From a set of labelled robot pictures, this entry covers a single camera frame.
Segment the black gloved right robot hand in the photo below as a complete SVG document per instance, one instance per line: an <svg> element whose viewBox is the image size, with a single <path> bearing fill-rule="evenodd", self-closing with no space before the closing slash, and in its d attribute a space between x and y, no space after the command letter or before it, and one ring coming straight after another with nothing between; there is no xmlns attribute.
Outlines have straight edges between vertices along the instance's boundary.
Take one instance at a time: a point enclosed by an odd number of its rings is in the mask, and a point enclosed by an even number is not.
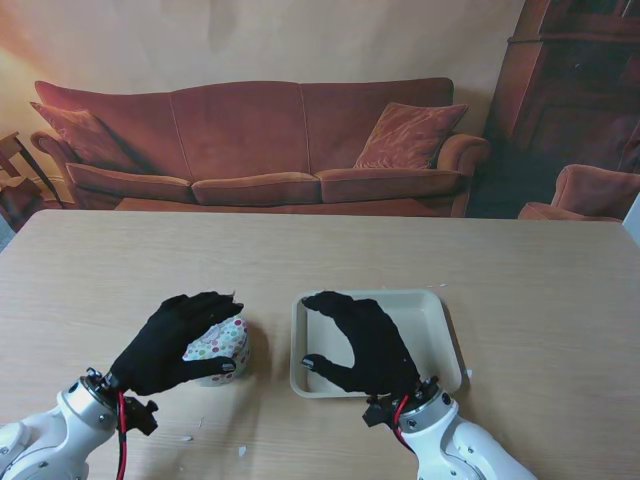
<svg viewBox="0 0 640 480"><path fill-rule="evenodd" d="M356 300L322 291L302 300L309 310L331 318L348 339L354 354L351 367L319 354L301 364L346 392L404 397L420 385L419 371L391 317L373 299Z"/></svg>

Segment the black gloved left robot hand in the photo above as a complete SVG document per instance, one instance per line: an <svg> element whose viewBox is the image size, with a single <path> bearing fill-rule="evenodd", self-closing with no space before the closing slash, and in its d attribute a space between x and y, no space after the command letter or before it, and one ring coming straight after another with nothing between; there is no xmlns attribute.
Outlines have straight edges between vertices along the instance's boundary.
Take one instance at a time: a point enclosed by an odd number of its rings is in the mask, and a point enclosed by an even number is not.
<svg viewBox="0 0 640 480"><path fill-rule="evenodd" d="M236 363L230 357L185 361L183 355L190 343L242 309L233 295L215 291L163 301L111 365L110 387L150 396L192 380L234 372Z"/></svg>

